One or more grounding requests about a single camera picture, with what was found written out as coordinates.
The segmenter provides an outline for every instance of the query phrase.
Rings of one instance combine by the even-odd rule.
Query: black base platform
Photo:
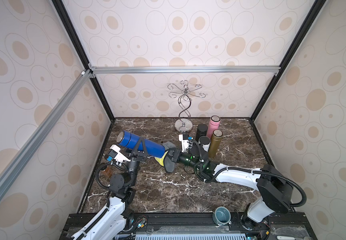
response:
[[[266,231],[267,227],[262,223],[259,227],[256,227],[254,230],[246,230],[242,224],[238,221],[240,216],[243,213],[231,213],[232,215],[232,224],[229,224],[230,231],[239,231],[240,233],[246,233],[247,237],[256,236],[257,239],[260,239],[260,232]],[[212,213],[139,213],[134,214],[135,219],[137,217],[145,215],[148,218],[146,227],[143,227],[139,232],[155,232],[158,231],[161,227],[210,227],[216,226],[212,219]],[[70,214],[69,218],[64,226],[63,232],[60,236],[60,240],[70,239],[67,236],[71,236],[77,232],[80,228],[85,226],[95,214]],[[313,229],[310,226],[307,217],[302,212],[292,212],[287,214],[280,215],[271,215],[269,220],[272,228],[276,227],[304,227],[309,236],[314,238],[316,235]]]

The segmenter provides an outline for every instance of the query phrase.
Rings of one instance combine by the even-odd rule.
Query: marble table surface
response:
[[[176,118],[116,119],[105,153],[112,144],[116,143],[116,137],[122,130],[157,143],[171,141],[180,147],[179,133],[173,126],[176,120]],[[194,118],[192,122],[194,127],[189,135],[194,137],[196,126],[199,123],[208,124],[209,119]],[[229,166],[247,168],[262,167],[267,163],[247,119],[222,118],[219,129],[223,131],[224,138],[217,155],[211,160]],[[219,206],[224,206],[231,212],[243,212],[248,203],[254,202],[260,196],[259,192],[237,184],[200,182],[195,177],[193,169],[181,164],[176,165],[175,173],[171,174],[165,173],[165,169],[153,157],[140,166],[137,183],[133,187],[137,190],[136,195],[130,205],[134,212],[211,212]],[[103,174],[100,179],[104,184],[109,183],[109,178]],[[106,193],[94,181],[82,212],[98,212],[105,204]]]

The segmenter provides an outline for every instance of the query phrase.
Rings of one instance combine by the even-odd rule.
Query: wallpaper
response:
[[[115,117],[178,117],[182,110],[176,94],[183,89],[186,80],[191,92],[204,98],[190,95],[192,117],[250,117],[261,99],[274,73],[198,73],[198,74],[98,74],[99,83],[108,99]],[[184,106],[189,102],[182,101]]]
[[[318,239],[346,240],[346,0],[325,6],[255,123],[276,167],[305,190],[297,210]]]
[[[278,65],[313,0],[64,0],[93,66]]]
[[[87,185],[109,119],[84,84],[0,202],[0,240],[58,240]]]
[[[47,0],[0,0],[0,173],[81,71]]]

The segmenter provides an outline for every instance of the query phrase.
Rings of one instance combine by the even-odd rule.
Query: black water bottle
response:
[[[195,134],[195,140],[198,142],[200,137],[206,136],[206,133],[207,133],[207,126],[202,123],[198,124],[197,132]]]

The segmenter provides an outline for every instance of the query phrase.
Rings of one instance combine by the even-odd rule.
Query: chrome stand base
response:
[[[174,127],[178,132],[188,133],[193,128],[193,123],[187,118],[181,118],[175,121]]]

